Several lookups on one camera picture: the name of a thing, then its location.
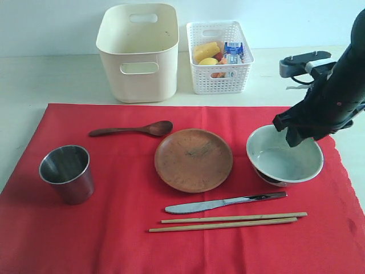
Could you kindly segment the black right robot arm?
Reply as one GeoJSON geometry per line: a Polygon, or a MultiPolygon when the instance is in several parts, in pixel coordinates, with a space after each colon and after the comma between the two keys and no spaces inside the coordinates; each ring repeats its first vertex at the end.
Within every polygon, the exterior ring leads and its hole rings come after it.
{"type": "Polygon", "coordinates": [[[327,51],[294,55],[280,60],[279,74],[292,80],[305,74],[313,78],[305,83],[304,99],[273,119],[277,131],[287,129],[290,147],[351,127],[364,111],[364,12],[355,19],[351,42],[337,61],[327,51]]]}

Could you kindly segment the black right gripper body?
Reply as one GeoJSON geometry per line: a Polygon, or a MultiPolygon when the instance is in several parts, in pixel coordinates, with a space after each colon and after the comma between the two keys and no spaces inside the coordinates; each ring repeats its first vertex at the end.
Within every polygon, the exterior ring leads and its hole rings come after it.
{"type": "Polygon", "coordinates": [[[331,70],[310,63],[305,69],[316,82],[298,119],[301,138],[319,140],[349,127],[354,110],[364,101],[364,49],[347,48],[331,70]]]}

